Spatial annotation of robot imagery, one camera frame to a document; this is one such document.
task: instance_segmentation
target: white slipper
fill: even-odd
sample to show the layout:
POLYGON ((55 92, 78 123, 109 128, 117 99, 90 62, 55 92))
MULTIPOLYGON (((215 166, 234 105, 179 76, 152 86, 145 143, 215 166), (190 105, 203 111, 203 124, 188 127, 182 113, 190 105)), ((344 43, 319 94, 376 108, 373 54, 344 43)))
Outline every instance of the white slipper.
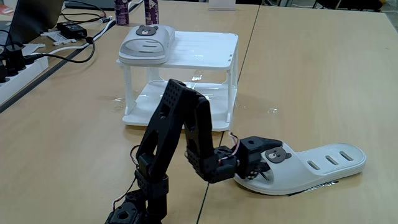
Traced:
POLYGON ((247 189, 267 195, 293 194, 357 174, 364 169, 367 160, 362 150, 349 144, 330 144, 294 152, 283 143, 282 147, 267 150, 261 156, 262 162, 271 168, 263 173, 264 177, 258 175, 249 180, 235 175, 234 179, 247 189), (286 159, 278 161, 285 155, 288 155, 286 159))

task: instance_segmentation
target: wire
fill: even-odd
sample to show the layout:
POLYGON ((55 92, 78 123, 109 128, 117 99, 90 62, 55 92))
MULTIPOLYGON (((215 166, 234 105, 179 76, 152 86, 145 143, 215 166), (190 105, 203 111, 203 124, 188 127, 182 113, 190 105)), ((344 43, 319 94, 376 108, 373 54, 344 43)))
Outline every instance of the wire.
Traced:
POLYGON ((219 159, 218 160, 219 164, 221 164, 222 160, 227 159, 227 158, 235 155, 237 153, 238 149, 239 149, 240 144, 241 144, 241 140, 239 140, 239 138, 236 135, 234 135, 231 131, 228 133, 228 135, 231 137, 232 142, 234 143, 235 150, 230 155, 224 156, 221 159, 219 159))
POLYGON ((11 42, 12 48, 14 49, 14 41, 12 40, 12 35, 10 34, 10 32, 8 30, 4 30, 4 29, 0 29, 0 31, 8 33, 8 37, 10 38, 10 42, 11 42))
POLYGON ((138 161, 137 161, 137 158, 134 157, 134 155, 132 154, 132 152, 133 152, 137 147, 139 147, 139 145, 134 146, 134 147, 131 149, 131 151, 130 151, 130 158, 131 158, 132 162, 133 162, 136 166, 138 166, 138 161))
POLYGON ((91 44, 93 45, 93 50, 91 51, 90 56, 88 56, 88 58, 86 58, 86 59, 84 59, 84 60, 77 61, 77 60, 72 60, 72 59, 69 59, 69 58, 65 58, 65 57, 61 57, 61 56, 53 55, 53 54, 43 54, 43 56, 55 57, 55 58, 59 58, 59 59, 62 59, 62 60, 66 60, 67 62, 85 63, 85 62, 88 62, 88 61, 93 57, 94 52, 95 52, 95 43, 94 43, 94 41, 92 41, 91 44))
POLYGON ((134 1, 129 2, 129 9, 132 8, 132 6, 135 4, 141 4, 143 1, 144 0, 139 0, 138 2, 134 2, 134 1))
POLYGON ((85 23, 85 22, 95 22, 95 21, 98 21, 98 20, 106 17, 106 12, 102 8, 100 8, 100 7, 98 7, 98 6, 94 5, 94 4, 89 4, 89 3, 86 3, 86 2, 74 1, 74 0, 66 0, 66 1, 68 1, 68 2, 76 2, 76 3, 84 4, 84 5, 87 5, 87 6, 92 6, 92 7, 95 7, 96 9, 98 9, 99 11, 101 11, 103 13, 103 15, 98 15, 98 14, 89 13, 89 12, 84 12, 84 13, 62 13, 61 12, 60 15, 63 16, 67 21, 75 22, 75 24, 82 24, 82 23, 85 23), (76 15, 91 15, 91 16, 97 16, 98 18, 88 19, 86 21, 75 21, 75 20, 72 20, 72 19, 69 19, 69 18, 66 17, 66 16, 76 16, 76 15))
MULTIPOLYGON (((139 147, 139 145, 136 145, 136 146, 134 146, 134 147, 131 149, 131 151, 130 151, 130 158, 131 158, 132 162, 133 162, 133 163, 137 166, 137 168, 138 168, 137 159, 136 159, 136 158, 134 157, 134 155, 132 154, 132 153, 134 152, 134 150, 135 150, 137 147, 139 147)), ((113 202, 112 202, 112 211, 115 211, 116 202, 122 200, 122 198, 123 198, 124 196, 126 196, 127 193, 129 193, 129 191, 130 191, 130 189, 132 188, 132 186, 134 185, 134 182, 136 181, 136 179, 137 179, 137 178, 135 177, 134 180, 132 181, 130 187, 126 190, 126 193, 120 195, 117 199, 113 200, 113 202)))
POLYGON ((304 7, 304 8, 312 8, 313 6, 300 6, 298 4, 292 4, 292 6, 296 6, 296 7, 304 7))
MULTIPOLYGON (((96 41, 96 40, 98 40, 108 29, 109 29, 109 26, 112 24, 112 23, 114 23, 116 20, 111 20, 111 21, 109 21, 108 23, 107 23, 107 25, 105 26, 105 28, 100 32, 100 33, 98 33, 98 34, 96 34, 95 36, 94 36, 94 41, 96 41)), ((87 46, 89 46, 89 43, 85 43, 85 44, 83 44, 83 45, 81 45, 81 46, 69 46, 69 47, 62 47, 62 48, 59 48, 59 49, 55 49, 55 50, 53 50, 53 51, 51 51, 49 54, 55 54, 55 53, 57 53, 57 52, 60 52, 60 51, 63 51, 63 50, 70 50, 70 49, 84 49, 85 47, 87 47, 87 46)))
POLYGON ((136 181, 136 177, 134 178, 134 180, 131 182, 130 187, 126 190, 126 193, 120 195, 117 199, 113 200, 112 202, 112 211, 115 211, 115 207, 116 207, 116 202, 122 200, 124 198, 124 196, 126 196, 127 193, 129 193, 130 189, 132 188, 132 186, 134 185, 135 181, 136 181))

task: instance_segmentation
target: bear logo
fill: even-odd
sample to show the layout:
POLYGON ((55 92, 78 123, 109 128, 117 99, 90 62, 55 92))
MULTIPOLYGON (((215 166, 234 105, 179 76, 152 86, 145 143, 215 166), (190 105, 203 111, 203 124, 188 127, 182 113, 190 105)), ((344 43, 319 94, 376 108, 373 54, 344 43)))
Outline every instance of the bear logo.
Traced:
POLYGON ((140 25, 138 30, 136 31, 136 34, 141 36, 152 36, 156 34, 157 29, 158 29, 157 26, 151 27, 151 26, 140 25))

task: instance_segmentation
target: white plastic shelf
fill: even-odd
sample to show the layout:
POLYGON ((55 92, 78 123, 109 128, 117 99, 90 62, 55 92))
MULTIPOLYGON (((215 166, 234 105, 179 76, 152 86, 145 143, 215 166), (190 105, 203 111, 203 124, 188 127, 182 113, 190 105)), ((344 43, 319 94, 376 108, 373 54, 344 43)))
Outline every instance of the white plastic shelf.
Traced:
POLYGON ((127 125, 147 126, 167 81, 159 76, 159 68, 185 68, 198 70, 225 70, 223 83, 185 83, 204 95, 210 102, 213 131, 226 131, 232 127, 233 105, 238 91, 238 35, 210 32, 175 32, 173 46, 167 62, 142 65, 123 60, 120 64, 126 84, 126 110, 123 122, 127 125), (131 66, 147 67, 147 85, 137 99, 132 83, 131 66))

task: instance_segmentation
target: black cable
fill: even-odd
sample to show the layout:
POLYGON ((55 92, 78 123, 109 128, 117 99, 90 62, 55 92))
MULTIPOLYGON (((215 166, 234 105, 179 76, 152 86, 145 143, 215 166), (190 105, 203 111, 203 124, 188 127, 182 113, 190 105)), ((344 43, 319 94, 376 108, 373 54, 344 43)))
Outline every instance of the black cable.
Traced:
POLYGON ((82 24, 82 23, 86 23, 86 22, 95 22, 95 21, 98 21, 98 20, 104 18, 104 17, 102 17, 102 16, 100 16, 98 14, 95 14, 95 13, 68 13, 68 14, 65 14, 65 13, 61 12, 60 15, 63 16, 63 18, 66 21, 74 22, 75 24, 82 24), (66 16, 72 16, 72 15, 90 15, 90 16, 97 16, 97 18, 92 18, 92 19, 88 19, 88 20, 85 20, 85 21, 76 21, 76 20, 69 19, 69 18, 66 17, 66 16))
POLYGON ((98 9, 99 11, 101 11, 103 13, 103 15, 101 16, 101 15, 94 14, 94 13, 68 13, 68 14, 65 14, 65 13, 61 12, 60 15, 63 16, 67 21, 76 22, 76 24, 82 24, 82 23, 85 23, 85 22, 95 22, 95 21, 98 21, 98 20, 106 17, 106 12, 102 8, 100 8, 100 7, 98 7, 98 6, 94 5, 94 4, 81 2, 81 1, 75 1, 75 0, 65 0, 65 1, 80 3, 80 4, 87 5, 87 6, 92 6, 92 7, 98 9), (73 16, 73 15, 91 15, 91 16, 98 16, 98 18, 88 19, 86 21, 74 21, 74 20, 68 19, 66 17, 66 16, 73 16))
POLYGON ((59 59, 62 59, 62 60, 66 60, 67 62, 85 63, 85 62, 88 62, 88 61, 93 57, 94 52, 95 52, 95 43, 94 43, 94 41, 92 41, 90 44, 93 45, 93 50, 91 51, 90 56, 88 56, 88 58, 86 58, 86 59, 84 59, 84 60, 81 60, 81 61, 72 60, 72 59, 69 59, 69 58, 61 57, 61 56, 58 56, 58 55, 52 55, 52 54, 42 54, 42 55, 43 55, 43 56, 47 56, 47 57, 59 58, 59 59))
POLYGON ((8 30, 4 30, 4 29, 0 29, 0 31, 8 33, 8 37, 10 38, 12 48, 14 48, 14 41, 12 40, 12 35, 10 34, 10 32, 8 30))

